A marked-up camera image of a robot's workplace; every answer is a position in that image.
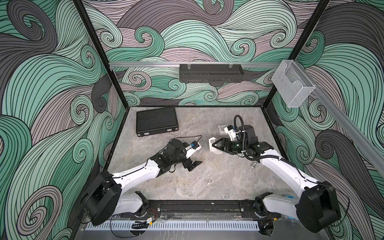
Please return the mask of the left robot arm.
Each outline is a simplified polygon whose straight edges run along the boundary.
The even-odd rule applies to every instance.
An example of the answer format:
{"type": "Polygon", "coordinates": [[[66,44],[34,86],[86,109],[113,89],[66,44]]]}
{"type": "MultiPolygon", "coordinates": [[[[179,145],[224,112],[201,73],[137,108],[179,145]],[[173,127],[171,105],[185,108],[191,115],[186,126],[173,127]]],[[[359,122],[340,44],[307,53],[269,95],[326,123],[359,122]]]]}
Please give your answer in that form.
{"type": "Polygon", "coordinates": [[[182,164],[191,172],[201,164],[200,161],[191,160],[191,156],[200,149],[197,141],[189,144],[172,139],[137,167],[113,174],[108,171],[99,173],[81,196],[81,204],[91,224],[99,226],[113,215],[124,213],[138,217],[145,215],[149,207],[147,198],[139,191],[129,195],[126,192],[145,181],[169,173],[171,167],[177,164],[182,164]]]}

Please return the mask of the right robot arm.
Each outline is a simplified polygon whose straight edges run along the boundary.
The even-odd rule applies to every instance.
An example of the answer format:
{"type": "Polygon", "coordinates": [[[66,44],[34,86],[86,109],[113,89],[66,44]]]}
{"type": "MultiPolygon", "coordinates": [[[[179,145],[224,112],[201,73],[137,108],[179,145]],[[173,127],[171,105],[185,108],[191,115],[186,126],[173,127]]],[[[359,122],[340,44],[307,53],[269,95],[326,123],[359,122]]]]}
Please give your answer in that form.
{"type": "Polygon", "coordinates": [[[253,165],[263,165],[295,193],[295,197],[289,197],[267,192],[255,198],[253,209],[261,219],[258,224],[260,234],[270,236],[274,231],[274,221],[280,216],[298,220],[312,233],[318,233],[341,219],[337,189],[327,181],[320,182],[305,174],[269,143],[260,142],[254,128],[245,125],[241,116],[234,117],[234,124],[227,126],[225,133],[228,135],[226,138],[209,139],[211,151],[240,156],[253,165]]]}

